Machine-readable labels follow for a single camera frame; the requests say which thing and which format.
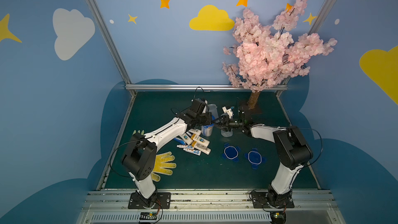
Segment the clear blue-lid container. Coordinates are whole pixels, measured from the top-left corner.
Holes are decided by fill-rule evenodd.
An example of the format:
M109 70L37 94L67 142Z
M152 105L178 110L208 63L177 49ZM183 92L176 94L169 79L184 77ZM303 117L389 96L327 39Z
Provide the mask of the clear blue-lid container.
M225 138L229 138L229 137L231 137L232 135L233 135L233 131L231 130L231 131L224 131L224 130L221 130L221 135L223 136L223 137L225 137Z
M214 116L215 119L219 118L216 104L208 104L208 111Z
M201 131L202 131L202 135L209 137L212 135L213 132L213 128L214 128L214 124L210 124L210 125L203 125L201 127Z

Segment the white orange-cap lotion bottle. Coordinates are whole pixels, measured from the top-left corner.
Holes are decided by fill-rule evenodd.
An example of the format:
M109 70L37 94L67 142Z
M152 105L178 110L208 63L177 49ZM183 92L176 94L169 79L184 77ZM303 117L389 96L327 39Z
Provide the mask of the white orange-cap lotion bottle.
M202 134L202 131L199 130L199 129L190 129L188 132L191 133L191 134L196 134L196 135L201 135Z

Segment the blue container lid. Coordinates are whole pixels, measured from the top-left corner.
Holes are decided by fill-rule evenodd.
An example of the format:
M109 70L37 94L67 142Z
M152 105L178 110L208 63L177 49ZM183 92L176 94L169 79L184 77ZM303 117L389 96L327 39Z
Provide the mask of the blue container lid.
M232 160L233 162L239 162L239 152L240 148L238 146L232 146L229 143L225 143L222 157L224 159Z
M267 162L267 158L262 156L256 148L253 148L248 153L245 153L244 156L251 164L251 168L253 170L257 170L261 164Z

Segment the blue travel toothbrush case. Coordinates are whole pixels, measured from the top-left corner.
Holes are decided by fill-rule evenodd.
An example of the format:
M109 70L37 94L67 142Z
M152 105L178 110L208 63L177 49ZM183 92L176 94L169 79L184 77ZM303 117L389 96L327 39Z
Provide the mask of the blue travel toothbrush case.
M179 138L174 138L174 141L178 142L181 145L186 145L186 143L183 140L179 139Z

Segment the small white toothpaste tube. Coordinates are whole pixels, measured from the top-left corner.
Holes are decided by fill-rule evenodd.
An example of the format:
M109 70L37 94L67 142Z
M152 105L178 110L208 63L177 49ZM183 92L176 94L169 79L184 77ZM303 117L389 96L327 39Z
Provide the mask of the small white toothpaste tube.
M191 148L184 148L183 149L185 152L200 156L201 155L201 151L200 150L196 150L196 149L191 149Z

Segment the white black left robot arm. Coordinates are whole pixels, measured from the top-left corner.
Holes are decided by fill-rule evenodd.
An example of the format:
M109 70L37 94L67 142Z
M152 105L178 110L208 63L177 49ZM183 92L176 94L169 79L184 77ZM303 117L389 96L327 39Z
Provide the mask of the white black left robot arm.
M209 125L211 121L211 113L194 114L188 111L152 132L132 135L120 162L136 185L136 191L132 194L133 207L153 208L159 202L158 191L151 178L158 150L189 129Z

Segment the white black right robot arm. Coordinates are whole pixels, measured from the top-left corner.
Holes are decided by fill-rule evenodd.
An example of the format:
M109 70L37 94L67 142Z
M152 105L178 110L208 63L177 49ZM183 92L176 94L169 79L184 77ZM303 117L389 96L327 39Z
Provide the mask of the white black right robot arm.
M238 119L231 118L227 113L212 123L223 131L240 129L248 137L274 143L279 158L277 173L268 187L265 199L259 199L257 202L273 208L294 208L292 185L300 171L307 167L307 163L313 158L313 152L300 128L253 123L251 119L246 119L242 110L238 112Z

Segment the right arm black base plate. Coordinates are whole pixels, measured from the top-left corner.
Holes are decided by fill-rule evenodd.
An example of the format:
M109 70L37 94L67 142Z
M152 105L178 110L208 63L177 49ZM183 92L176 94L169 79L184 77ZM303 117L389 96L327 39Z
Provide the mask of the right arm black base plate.
M251 191L249 198L253 203L254 208L294 208L294 203L292 199L292 191L286 194L279 195L275 191L271 190L269 192L257 192Z

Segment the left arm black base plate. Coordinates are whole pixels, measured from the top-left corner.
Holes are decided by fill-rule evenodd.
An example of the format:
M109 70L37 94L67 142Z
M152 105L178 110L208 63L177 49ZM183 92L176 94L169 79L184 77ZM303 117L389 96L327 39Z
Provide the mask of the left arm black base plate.
M149 199L144 198L138 192L134 192L130 195L128 202L128 209L153 209L162 208L169 209L171 204L171 194L169 192L155 192Z

